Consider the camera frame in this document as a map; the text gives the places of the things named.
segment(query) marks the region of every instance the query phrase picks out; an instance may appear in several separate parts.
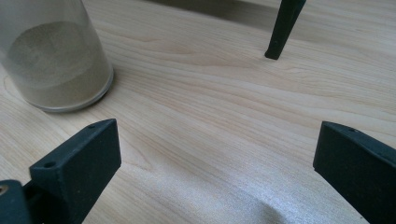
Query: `wooden table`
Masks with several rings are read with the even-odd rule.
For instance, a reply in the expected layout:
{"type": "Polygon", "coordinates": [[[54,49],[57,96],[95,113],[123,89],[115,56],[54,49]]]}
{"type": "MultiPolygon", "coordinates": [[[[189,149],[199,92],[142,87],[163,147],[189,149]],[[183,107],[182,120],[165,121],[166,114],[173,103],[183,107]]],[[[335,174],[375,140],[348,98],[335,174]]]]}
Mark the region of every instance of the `wooden table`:
{"type": "Polygon", "coordinates": [[[85,223],[366,223],[312,161],[323,120],[396,147],[393,0],[308,1],[277,62],[262,55],[275,0],[84,3],[114,84],[47,114],[0,68],[1,179],[26,183],[35,161],[115,118],[122,166],[85,223]]]}

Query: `black object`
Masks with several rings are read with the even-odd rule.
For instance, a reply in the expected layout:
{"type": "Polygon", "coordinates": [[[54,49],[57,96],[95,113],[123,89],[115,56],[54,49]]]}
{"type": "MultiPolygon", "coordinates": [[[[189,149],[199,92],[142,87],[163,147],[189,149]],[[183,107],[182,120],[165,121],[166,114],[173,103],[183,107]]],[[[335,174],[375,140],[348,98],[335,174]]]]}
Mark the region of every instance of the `black object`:
{"type": "Polygon", "coordinates": [[[24,187],[0,181],[0,223],[81,223],[120,164],[116,120],[87,126],[32,165],[24,187]]]}
{"type": "Polygon", "coordinates": [[[396,223],[394,148],[358,130],[323,122],[314,167],[367,221],[396,223]]]}
{"type": "Polygon", "coordinates": [[[304,4],[305,0],[282,0],[265,57],[274,60],[279,58],[304,4]]]}

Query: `transparent container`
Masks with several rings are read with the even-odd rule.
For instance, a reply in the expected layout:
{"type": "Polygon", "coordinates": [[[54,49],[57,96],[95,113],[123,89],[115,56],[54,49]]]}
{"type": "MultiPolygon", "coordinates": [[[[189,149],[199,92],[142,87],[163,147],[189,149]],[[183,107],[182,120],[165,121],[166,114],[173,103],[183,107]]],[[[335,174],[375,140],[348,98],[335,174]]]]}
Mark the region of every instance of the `transparent container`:
{"type": "Polygon", "coordinates": [[[94,103],[113,79],[80,0],[0,0],[0,62],[26,102],[49,112],[94,103]]]}

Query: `black stand leg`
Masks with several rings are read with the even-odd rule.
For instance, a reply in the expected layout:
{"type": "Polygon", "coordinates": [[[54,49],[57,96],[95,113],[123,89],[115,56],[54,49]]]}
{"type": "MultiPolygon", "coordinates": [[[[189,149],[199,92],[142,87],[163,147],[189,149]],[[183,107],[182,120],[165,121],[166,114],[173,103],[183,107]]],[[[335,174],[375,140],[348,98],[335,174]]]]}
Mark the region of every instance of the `black stand leg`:
{"type": "Polygon", "coordinates": [[[282,0],[265,57],[274,60],[279,58],[304,4],[305,0],[282,0]]]}

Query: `wood grain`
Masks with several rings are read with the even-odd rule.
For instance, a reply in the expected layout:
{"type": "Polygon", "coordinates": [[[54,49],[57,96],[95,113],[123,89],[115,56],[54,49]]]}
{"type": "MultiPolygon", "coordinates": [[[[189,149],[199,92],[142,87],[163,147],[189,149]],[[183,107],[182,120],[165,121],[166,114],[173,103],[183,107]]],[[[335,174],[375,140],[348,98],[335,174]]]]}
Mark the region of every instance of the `wood grain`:
{"type": "Polygon", "coordinates": [[[277,62],[279,1],[212,2],[85,0],[116,78],[78,112],[0,68],[0,178],[115,118],[122,166],[85,223],[366,223],[312,161],[322,120],[396,147],[396,2],[308,1],[277,62]]]}

